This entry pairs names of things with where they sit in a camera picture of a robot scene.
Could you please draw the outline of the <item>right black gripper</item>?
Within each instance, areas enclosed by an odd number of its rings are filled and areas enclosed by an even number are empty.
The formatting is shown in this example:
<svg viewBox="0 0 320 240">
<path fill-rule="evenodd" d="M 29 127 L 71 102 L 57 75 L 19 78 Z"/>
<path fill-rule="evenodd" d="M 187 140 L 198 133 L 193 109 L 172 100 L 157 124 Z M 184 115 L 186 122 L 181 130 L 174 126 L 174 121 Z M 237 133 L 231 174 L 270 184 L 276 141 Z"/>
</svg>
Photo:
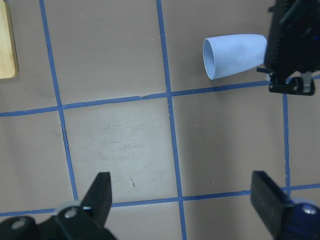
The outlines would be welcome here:
<svg viewBox="0 0 320 240">
<path fill-rule="evenodd" d="M 320 70 L 320 2 L 318 0 L 276 0 L 268 9 L 271 25 L 264 56 L 270 74 L 271 93 L 313 96 L 311 76 Z"/>
</svg>

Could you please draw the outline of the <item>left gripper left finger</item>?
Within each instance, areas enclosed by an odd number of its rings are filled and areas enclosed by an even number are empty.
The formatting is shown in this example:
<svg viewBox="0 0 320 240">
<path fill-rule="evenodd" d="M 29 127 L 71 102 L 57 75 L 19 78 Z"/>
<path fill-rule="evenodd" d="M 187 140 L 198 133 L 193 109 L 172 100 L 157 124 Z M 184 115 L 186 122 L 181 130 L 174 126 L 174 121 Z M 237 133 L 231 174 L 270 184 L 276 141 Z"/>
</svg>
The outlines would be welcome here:
<svg viewBox="0 0 320 240">
<path fill-rule="evenodd" d="M 109 172 L 95 177 L 83 200 L 58 207 L 47 220 L 36 223 L 28 215 L 7 218 L 0 223 L 2 240 L 115 240 L 105 228 L 112 206 Z"/>
</svg>

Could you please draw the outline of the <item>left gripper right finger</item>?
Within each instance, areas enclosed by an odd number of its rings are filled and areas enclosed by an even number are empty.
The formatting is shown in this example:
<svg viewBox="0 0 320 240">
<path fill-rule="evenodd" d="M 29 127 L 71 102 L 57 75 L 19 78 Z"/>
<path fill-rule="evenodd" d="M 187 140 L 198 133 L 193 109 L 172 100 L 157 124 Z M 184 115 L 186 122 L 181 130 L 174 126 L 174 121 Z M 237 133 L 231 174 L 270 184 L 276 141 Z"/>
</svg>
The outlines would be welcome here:
<svg viewBox="0 0 320 240">
<path fill-rule="evenodd" d="M 274 240 L 320 238 L 320 207 L 290 198 L 264 171 L 251 174 L 250 202 Z"/>
</svg>

